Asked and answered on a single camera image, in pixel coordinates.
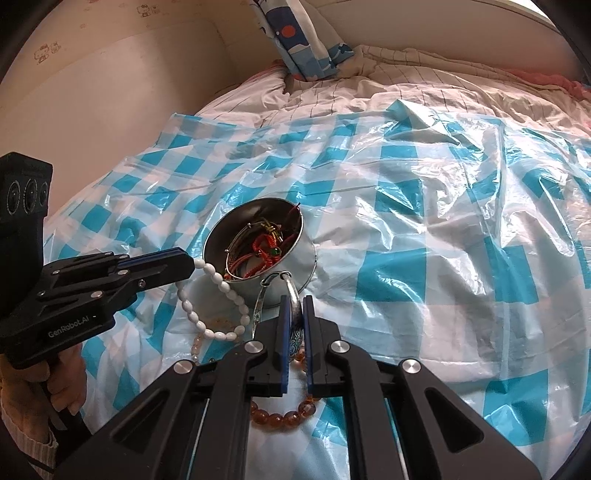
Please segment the metal bowl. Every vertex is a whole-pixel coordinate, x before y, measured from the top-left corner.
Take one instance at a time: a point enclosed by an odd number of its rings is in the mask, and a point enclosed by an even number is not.
[[[294,206],[293,203],[283,199],[261,198],[235,208],[213,227],[205,242],[203,259],[216,267],[217,272],[225,272],[226,248],[246,224],[254,223],[260,217],[264,217],[270,222],[282,223]],[[310,281],[316,268],[316,249],[304,230],[304,217],[300,210],[298,210],[298,215],[297,239],[278,263],[244,280],[226,280],[244,298],[249,307],[254,307],[256,297],[261,289],[261,280],[269,273],[289,271],[298,292]],[[286,294],[283,282],[273,282],[265,296],[265,308],[278,305],[281,296]]]

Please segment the metal screw head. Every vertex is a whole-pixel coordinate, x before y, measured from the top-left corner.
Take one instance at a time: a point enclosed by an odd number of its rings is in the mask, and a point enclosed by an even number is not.
[[[330,349],[334,353],[345,353],[348,352],[350,348],[351,346],[344,340],[337,340],[330,344]]]
[[[252,340],[244,344],[244,350],[248,353],[262,352],[263,348],[265,348],[265,346],[258,340]]]
[[[181,360],[174,364],[173,369],[179,375],[184,375],[193,369],[193,364],[189,360]]]
[[[414,358],[402,362],[402,369],[409,374],[417,374],[421,371],[421,363]]]

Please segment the camera lens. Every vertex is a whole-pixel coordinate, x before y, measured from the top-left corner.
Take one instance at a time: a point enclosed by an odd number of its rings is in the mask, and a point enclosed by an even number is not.
[[[39,204],[43,207],[45,206],[45,203],[47,202],[47,194],[48,194],[48,188],[47,188],[47,182],[43,182],[43,185],[41,185],[41,189],[39,190]]]
[[[18,201],[21,198],[21,186],[17,181],[13,181],[12,185],[8,189],[8,197],[6,199],[6,207],[10,215],[14,215],[17,212]]]
[[[25,189],[25,211],[27,213],[31,213],[33,207],[35,206],[35,200],[37,200],[37,182],[33,179],[29,180],[27,183],[27,188]]]

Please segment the blue and white checkered plastic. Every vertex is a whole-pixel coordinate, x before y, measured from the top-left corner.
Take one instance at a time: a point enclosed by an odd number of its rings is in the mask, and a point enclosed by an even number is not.
[[[174,115],[48,223],[46,261],[173,246],[199,257],[224,214],[264,196],[301,202],[318,315],[376,359],[421,359],[551,476],[591,415],[589,139],[400,100],[259,129]],[[209,303],[210,317],[225,311]],[[188,358],[192,328],[169,286],[87,341],[91,429]],[[228,348],[212,342],[204,361]],[[305,379],[290,377],[283,399],[259,404],[296,406]],[[339,399],[296,431],[251,429],[247,478],[279,475],[348,477]]]

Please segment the plastic sheet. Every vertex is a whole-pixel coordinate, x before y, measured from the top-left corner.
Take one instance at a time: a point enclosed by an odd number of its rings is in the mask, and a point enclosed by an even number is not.
[[[46,260],[173,245],[196,257],[232,208],[301,202],[317,313],[376,359],[420,358],[549,478],[591,410],[590,158],[586,138],[400,100],[260,129],[176,115],[48,223]],[[206,323],[236,321],[202,277],[192,288]],[[92,429],[188,358],[194,336],[174,286],[116,319],[83,349]],[[228,347],[206,345],[203,361]],[[261,408],[299,403],[290,375],[288,395]],[[247,478],[347,478],[343,428],[330,399],[293,432],[251,429]]]

